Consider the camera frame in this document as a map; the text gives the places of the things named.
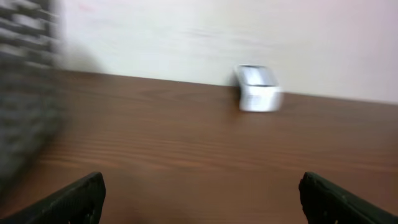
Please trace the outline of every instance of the wooden table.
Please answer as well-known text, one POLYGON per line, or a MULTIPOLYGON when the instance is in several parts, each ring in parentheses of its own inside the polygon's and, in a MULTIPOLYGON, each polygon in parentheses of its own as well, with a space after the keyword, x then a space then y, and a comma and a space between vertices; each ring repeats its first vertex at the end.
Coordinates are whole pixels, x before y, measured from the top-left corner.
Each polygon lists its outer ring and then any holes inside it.
POLYGON ((66 73, 70 118, 1 216, 91 171, 101 223, 306 223, 307 170, 398 213, 398 106, 286 94, 243 113, 231 87, 66 73))

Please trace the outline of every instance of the wall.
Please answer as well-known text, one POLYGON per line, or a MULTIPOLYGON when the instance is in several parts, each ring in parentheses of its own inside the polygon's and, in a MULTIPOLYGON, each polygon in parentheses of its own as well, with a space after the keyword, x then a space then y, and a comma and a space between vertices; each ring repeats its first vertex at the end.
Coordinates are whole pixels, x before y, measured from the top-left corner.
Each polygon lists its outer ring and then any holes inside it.
POLYGON ((396 0, 64 0, 64 66, 229 85, 267 65, 287 90, 398 103, 396 0))

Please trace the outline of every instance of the white box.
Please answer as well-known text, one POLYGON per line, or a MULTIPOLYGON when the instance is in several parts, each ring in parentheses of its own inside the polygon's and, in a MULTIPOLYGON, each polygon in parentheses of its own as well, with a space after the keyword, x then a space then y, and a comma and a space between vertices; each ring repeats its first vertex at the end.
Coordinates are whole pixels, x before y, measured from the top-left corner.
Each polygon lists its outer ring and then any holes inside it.
POLYGON ((241 99, 239 107, 243 111, 276 111, 282 103, 282 89, 271 71, 258 65, 236 67, 241 99))

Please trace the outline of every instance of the gray woven basket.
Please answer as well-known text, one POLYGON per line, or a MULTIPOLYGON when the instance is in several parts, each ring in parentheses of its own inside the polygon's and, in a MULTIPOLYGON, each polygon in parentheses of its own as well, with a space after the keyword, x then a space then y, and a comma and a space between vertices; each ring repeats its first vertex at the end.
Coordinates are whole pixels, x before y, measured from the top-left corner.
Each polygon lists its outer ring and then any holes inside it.
POLYGON ((0 0, 0 196, 60 126, 49 0, 0 0))

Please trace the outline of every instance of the textured gray object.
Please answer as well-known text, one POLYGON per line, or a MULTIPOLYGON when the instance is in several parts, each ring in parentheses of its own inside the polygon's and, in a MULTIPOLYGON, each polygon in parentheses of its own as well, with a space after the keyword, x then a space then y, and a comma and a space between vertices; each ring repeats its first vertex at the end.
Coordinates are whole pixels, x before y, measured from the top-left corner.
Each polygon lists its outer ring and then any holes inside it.
POLYGON ((50 0, 0 0, 0 196, 60 126, 50 0))

